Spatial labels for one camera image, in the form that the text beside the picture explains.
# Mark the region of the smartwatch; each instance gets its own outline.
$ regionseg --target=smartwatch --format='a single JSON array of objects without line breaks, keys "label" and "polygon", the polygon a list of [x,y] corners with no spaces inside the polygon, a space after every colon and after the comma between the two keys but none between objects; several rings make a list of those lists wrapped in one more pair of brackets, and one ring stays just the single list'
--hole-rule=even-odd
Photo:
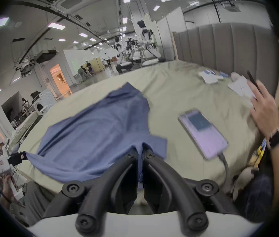
[{"label": "smartwatch", "polygon": [[272,131],[266,140],[269,150],[276,148],[279,145],[279,128]]}]

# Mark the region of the smartphone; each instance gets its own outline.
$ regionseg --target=smartphone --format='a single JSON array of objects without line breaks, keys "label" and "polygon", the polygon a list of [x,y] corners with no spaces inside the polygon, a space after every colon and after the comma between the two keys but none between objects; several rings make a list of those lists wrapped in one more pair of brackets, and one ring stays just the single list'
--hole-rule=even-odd
[{"label": "smartphone", "polygon": [[228,147],[224,136],[199,110],[189,110],[178,118],[207,160],[216,157]]}]

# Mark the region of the gray padded headboard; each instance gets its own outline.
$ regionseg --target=gray padded headboard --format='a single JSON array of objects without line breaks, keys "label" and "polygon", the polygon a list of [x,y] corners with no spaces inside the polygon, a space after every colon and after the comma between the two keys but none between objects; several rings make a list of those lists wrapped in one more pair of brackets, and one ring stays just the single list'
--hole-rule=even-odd
[{"label": "gray padded headboard", "polygon": [[245,23],[205,25],[174,33],[178,59],[222,71],[247,70],[273,96],[279,76],[279,44],[272,29]]}]

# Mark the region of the pen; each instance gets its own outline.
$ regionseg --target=pen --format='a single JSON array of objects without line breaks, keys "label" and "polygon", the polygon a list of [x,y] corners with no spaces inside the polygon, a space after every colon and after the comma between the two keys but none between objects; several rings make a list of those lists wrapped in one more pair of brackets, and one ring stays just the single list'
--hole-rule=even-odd
[{"label": "pen", "polygon": [[260,94],[262,94],[260,89],[259,89],[259,87],[258,87],[258,85],[257,85],[257,83],[255,82],[254,78],[252,77],[251,73],[249,71],[247,71],[247,74],[249,76],[249,80],[257,87],[257,89],[259,90]]}]

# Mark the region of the bed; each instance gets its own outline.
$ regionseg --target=bed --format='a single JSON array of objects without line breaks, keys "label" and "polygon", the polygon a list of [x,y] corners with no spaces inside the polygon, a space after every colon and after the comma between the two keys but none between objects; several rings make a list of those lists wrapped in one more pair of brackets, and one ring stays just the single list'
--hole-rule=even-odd
[{"label": "bed", "polygon": [[31,125],[36,121],[39,117],[39,114],[35,111],[31,113],[23,122],[20,124],[12,133],[9,144],[7,145],[7,152],[10,155],[12,153],[13,148],[16,144],[18,144],[23,138],[24,134],[31,127]]},{"label": "bed", "polygon": [[[248,102],[227,87],[230,79],[207,85],[198,77],[203,66],[184,61],[160,63],[100,81],[55,104],[30,132],[20,150],[36,153],[47,128],[89,105],[126,82],[140,90],[150,106],[148,125],[151,134],[168,140],[167,159],[179,174],[194,180],[224,180],[219,159],[204,160],[178,121],[178,114],[192,108],[203,112],[229,142],[224,152],[231,174],[246,165],[250,152],[260,143],[258,130],[250,117]],[[57,193],[61,183],[43,175],[29,161],[18,170],[29,180]]]},{"label": "bed", "polygon": [[[262,137],[250,116],[249,102],[228,88],[230,79],[208,85],[198,77],[207,68],[261,80],[279,99],[279,43],[271,29],[244,23],[205,25],[172,33],[176,61],[141,68],[80,90],[54,105],[24,141],[20,150],[35,154],[47,128],[101,100],[126,82],[147,98],[148,126],[152,135],[168,140],[166,162],[181,176],[194,180],[224,180],[218,158],[205,160],[178,115],[197,108],[228,140],[224,156],[233,176],[246,166]],[[43,175],[29,161],[17,167],[29,180],[58,193],[63,184]]]}]

